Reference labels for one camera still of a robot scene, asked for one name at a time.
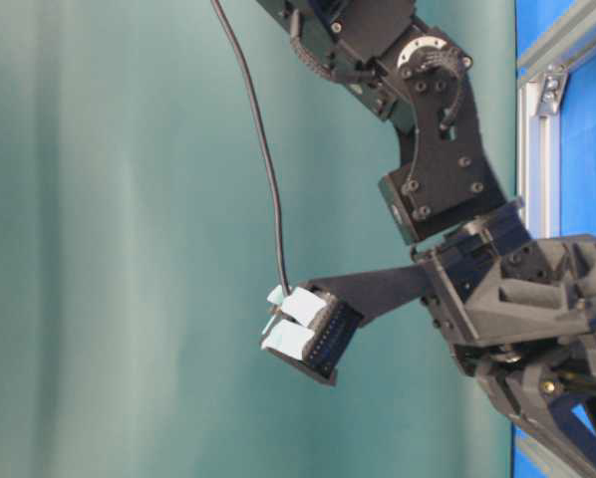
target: metal bracket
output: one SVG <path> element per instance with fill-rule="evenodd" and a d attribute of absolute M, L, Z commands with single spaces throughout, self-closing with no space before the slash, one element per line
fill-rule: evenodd
<path fill-rule="evenodd" d="M 563 90 L 556 105 L 543 103 L 547 76 L 525 84 L 518 92 L 517 189 L 526 207 L 521 217 L 533 237 L 560 233 L 560 114 Z M 560 81 L 559 88 L 565 87 Z"/>
<path fill-rule="evenodd" d="M 534 105 L 531 106 L 532 115 L 558 115 L 567 82 L 568 69 L 565 65 L 549 65 L 544 73 L 533 79 L 530 83 L 538 86 L 539 95 L 534 98 Z"/>

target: screw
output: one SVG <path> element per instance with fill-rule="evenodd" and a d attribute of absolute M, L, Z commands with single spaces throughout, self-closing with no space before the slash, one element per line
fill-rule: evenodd
<path fill-rule="evenodd" d="M 484 191 L 484 185 L 481 182 L 474 182 L 470 186 L 470 191 L 473 194 L 480 194 L 482 191 Z"/>
<path fill-rule="evenodd" d="M 469 167 L 472 163 L 472 159 L 468 156 L 463 156 L 459 159 L 459 167 Z"/>
<path fill-rule="evenodd" d="M 552 395 L 555 391 L 557 391 L 557 385 L 555 382 L 547 380 L 542 382 L 541 389 L 544 390 L 544 393 Z"/>
<path fill-rule="evenodd" d="M 410 192 L 416 192 L 418 189 L 420 189 L 420 184 L 414 179 L 412 179 L 411 181 L 407 182 L 407 184 L 402 186 L 403 194 L 409 194 Z"/>
<path fill-rule="evenodd" d="M 555 91 L 559 88 L 559 80 L 549 78 L 546 82 L 546 90 Z"/>
<path fill-rule="evenodd" d="M 431 208 L 422 206 L 420 209 L 414 211 L 414 219 L 418 222 L 426 221 L 431 215 Z"/>
<path fill-rule="evenodd" d="M 520 254 L 513 254 L 508 259 L 508 262 L 510 262 L 514 266 L 517 266 L 517 265 L 521 264 L 521 255 Z"/>

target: aluminum frame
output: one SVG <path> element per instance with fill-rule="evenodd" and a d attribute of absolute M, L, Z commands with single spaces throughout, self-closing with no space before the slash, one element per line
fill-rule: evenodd
<path fill-rule="evenodd" d="M 525 202 L 522 219 L 536 238 L 561 234 L 559 107 L 567 75 L 595 56 L 596 0 L 577 0 L 517 62 L 517 192 Z M 547 96 L 553 74 L 557 88 Z M 530 436 L 515 443 L 545 474 L 578 476 Z"/>

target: black robotic arm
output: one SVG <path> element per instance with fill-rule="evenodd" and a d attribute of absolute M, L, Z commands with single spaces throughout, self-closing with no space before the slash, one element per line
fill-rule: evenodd
<path fill-rule="evenodd" d="M 357 328 L 421 299 L 495 408 L 596 477 L 596 238 L 530 237 L 483 150 L 472 58 L 413 0 L 257 1 L 311 70 L 394 125 L 401 163 L 380 189 L 415 262 L 277 291 L 262 347 L 333 384 Z"/>

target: teal wall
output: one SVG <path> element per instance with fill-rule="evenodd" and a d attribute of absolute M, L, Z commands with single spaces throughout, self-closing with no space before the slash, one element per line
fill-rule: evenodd
<path fill-rule="evenodd" d="M 514 183 L 514 17 L 421 0 L 475 57 Z M 394 134 L 225 1 L 260 93 L 300 281 L 406 264 Z M 208 1 L 0 0 L 0 478 L 501 477 L 509 426 L 412 305 L 340 385 L 257 350 L 276 284 L 242 81 Z"/>

